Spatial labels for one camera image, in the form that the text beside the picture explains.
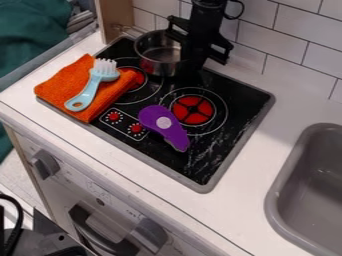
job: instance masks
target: dish towel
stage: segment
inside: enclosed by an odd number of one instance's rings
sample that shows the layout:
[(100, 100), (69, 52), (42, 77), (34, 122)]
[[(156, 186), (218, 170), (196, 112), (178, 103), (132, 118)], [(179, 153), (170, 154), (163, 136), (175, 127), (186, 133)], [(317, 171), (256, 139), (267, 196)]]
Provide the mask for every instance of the dish towel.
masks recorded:
[(110, 104), (136, 84), (137, 73), (120, 71), (120, 78), (114, 82), (101, 83), (91, 105), (83, 111), (73, 112), (64, 107), (64, 103), (78, 95), (86, 86), (94, 65), (94, 58), (84, 55), (75, 63), (63, 68), (48, 81), (37, 85), (34, 89), (37, 97), (55, 106), (68, 115), (90, 123), (101, 114)]

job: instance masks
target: blue brush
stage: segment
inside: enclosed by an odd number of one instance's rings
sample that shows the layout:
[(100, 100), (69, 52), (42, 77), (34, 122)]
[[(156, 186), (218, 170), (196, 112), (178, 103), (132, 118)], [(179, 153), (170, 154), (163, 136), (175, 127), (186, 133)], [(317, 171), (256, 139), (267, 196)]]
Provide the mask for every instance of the blue brush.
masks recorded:
[(116, 69), (116, 62), (113, 60), (97, 59), (94, 67), (90, 70), (90, 78), (83, 91), (64, 103), (64, 106), (73, 111), (80, 112), (93, 102), (99, 84), (101, 82), (113, 82), (120, 77)]

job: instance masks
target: red burner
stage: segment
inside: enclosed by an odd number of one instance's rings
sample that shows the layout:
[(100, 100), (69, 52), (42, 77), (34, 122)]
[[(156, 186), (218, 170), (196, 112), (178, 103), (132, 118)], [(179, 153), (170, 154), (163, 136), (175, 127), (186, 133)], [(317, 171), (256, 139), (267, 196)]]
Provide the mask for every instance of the red burner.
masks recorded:
[(214, 115), (212, 103), (201, 96), (183, 96), (172, 105), (177, 119), (187, 125), (201, 125)]
[(118, 121), (120, 119), (120, 114), (118, 112), (113, 112), (109, 114), (110, 121)]
[(145, 73), (142, 72), (141, 70), (134, 68), (134, 67), (127, 67), (127, 68), (122, 67), (119, 69), (122, 70), (123, 72), (134, 71), (138, 74), (137, 79), (136, 79), (136, 84), (133, 85), (129, 91), (134, 91), (136, 89), (139, 89), (141, 86), (145, 84), (146, 76), (145, 76)]
[(132, 133), (140, 133), (140, 132), (142, 132), (143, 129), (144, 128), (139, 123), (132, 124), (132, 126), (131, 126)]

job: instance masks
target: floor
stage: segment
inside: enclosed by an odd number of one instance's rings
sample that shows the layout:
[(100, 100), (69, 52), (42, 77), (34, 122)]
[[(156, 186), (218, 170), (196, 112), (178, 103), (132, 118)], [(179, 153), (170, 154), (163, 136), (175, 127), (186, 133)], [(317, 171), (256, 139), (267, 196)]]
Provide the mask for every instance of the floor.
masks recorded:
[(47, 214), (15, 150), (0, 164), (0, 183), (29, 205)]

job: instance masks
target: metal pot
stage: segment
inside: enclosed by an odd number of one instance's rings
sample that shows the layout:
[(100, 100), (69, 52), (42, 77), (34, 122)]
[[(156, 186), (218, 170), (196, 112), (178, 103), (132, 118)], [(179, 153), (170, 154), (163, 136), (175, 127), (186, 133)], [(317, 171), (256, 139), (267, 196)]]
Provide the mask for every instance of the metal pot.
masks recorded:
[(181, 45), (155, 30), (136, 39), (134, 50), (140, 56), (140, 67), (146, 73), (173, 77), (182, 75), (191, 66), (190, 60), (181, 60)]

